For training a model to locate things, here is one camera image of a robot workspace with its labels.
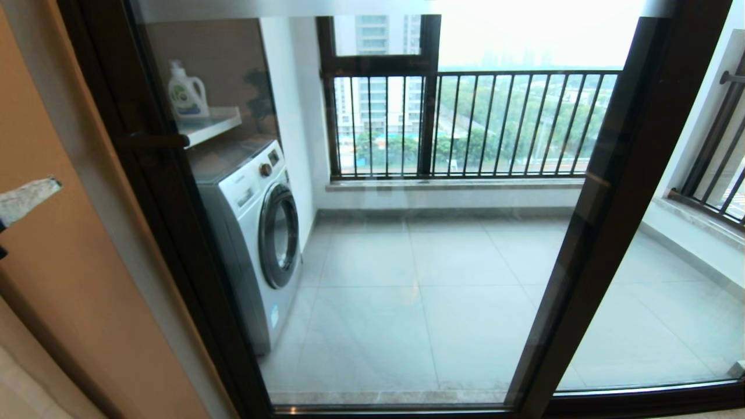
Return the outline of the dark brown sliding glass door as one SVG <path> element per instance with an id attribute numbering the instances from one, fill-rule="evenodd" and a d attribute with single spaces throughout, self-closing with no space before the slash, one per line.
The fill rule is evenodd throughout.
<path id="1" fill-rule="evenodd" d="M 620 314 L 732 0 L 58 0 L 239 416 L 745 406 Z"/>

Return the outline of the white detergent bottle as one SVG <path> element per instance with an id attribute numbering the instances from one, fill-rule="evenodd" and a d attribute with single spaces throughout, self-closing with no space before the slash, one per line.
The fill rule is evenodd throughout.
<path id="1" fill-rule="evenodd" d="M 178 59 L 169 61 L 170 79 L 167 94 L 177 120 L 207 119 L 210 117 L 205 85 L 199 77 L 186 74 Z"/>

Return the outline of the silver front-load washing machine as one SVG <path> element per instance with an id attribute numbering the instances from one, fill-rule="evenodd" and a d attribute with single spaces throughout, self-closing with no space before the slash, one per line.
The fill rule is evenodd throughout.
<path id="1" fill-rule="evenodd" d="M 187 151 L 253 352 L 279 341 L 301 276 L 300 220 L 276 136 Z"/>

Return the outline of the grey stone window sill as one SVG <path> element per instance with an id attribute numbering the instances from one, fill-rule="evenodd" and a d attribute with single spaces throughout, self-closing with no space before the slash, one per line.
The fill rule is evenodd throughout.
<path id="1" fill-rule="evenodd" d="M 646 223 L 672 240 L 705 239 L 745 251 L 745 232 L 711 217 L 709 212 L 668 198 L 653 198 L 648 212 Z"/>
<path id="2" fill-rule="evenodd" d="M 351 193 L 352 191 L 436 191 L 436 190 L 481 190 L 481 189 L 580 189 L 584 177 L 529 177 L 503 179 L 367 179 L 332 181 L 325 186 L 327 193 Z"/>

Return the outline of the long dark balcony railing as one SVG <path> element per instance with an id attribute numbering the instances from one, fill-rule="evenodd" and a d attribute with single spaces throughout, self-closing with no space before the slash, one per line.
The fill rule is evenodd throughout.
<path id="1" fill-rule="evenodd" d="M 618 70 L 440 72 L 434 174 L 425 179 L 580 178 Z"/>

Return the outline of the white wall shelf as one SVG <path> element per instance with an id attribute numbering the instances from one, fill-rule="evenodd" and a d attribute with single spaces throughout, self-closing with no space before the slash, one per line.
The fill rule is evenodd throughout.
<path id="1" fill-rule="evenodd" d="M 237 106 L 210 107 L 210 116 L 176 121 L 179 133 L 188 138 L 185 149 L 205 143 L 215 136 L 230 131 L 242 124 L 242 116 Z"/>

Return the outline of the dark window frame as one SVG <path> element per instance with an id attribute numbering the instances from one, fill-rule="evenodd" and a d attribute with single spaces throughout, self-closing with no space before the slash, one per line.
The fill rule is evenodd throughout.
<path id="1" fill-rule="evenodd" d="M 329 178 L 434 174 L 440 16 L 315 19 Z"/>

